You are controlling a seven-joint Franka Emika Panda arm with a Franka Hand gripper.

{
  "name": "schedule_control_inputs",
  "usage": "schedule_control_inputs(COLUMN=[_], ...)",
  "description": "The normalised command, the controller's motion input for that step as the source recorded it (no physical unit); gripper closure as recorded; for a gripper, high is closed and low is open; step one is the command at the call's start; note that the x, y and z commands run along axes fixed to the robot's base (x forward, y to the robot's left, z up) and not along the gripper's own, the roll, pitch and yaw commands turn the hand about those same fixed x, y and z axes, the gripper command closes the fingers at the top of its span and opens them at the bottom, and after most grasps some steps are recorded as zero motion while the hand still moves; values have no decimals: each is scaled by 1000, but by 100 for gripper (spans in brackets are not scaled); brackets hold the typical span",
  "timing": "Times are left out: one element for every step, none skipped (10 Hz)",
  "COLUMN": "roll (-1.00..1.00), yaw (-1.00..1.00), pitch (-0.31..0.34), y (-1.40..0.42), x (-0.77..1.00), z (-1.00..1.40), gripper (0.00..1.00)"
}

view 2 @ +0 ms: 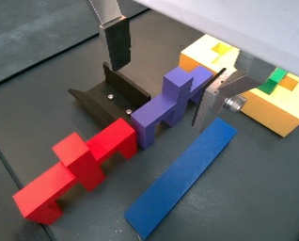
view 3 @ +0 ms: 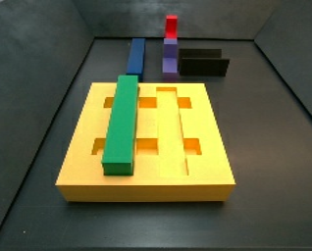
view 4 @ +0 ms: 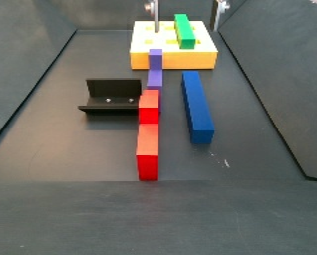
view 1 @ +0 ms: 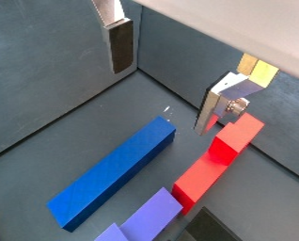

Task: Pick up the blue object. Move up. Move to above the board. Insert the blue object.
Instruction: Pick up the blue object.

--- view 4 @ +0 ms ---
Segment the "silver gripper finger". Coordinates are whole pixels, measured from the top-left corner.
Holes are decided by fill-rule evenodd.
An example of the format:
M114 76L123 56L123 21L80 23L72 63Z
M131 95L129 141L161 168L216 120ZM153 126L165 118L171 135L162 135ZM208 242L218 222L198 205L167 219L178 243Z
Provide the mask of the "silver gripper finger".
M214 11L214 25L213 30L218 30L221 15L230 9L229 0L214 0L216 11Z
M145 3L145 9L154 17L155 32L159 32L159 0L149 0Z

